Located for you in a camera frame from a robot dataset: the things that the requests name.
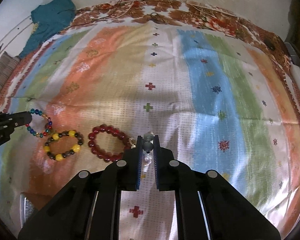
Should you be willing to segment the striped grey pillow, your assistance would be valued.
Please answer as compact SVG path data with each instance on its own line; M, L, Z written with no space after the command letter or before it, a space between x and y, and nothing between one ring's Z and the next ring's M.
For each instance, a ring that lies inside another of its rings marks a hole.
M6 52L2 54L0 58L0 92L19 62L20 58L18 56L11 57Z

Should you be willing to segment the teal knitted garment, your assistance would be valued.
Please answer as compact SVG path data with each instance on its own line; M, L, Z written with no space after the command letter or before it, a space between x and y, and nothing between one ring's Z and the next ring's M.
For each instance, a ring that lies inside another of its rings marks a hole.
M53 0L31 11L33 31L18 55L23 59L74 20L76 7L72 0Z

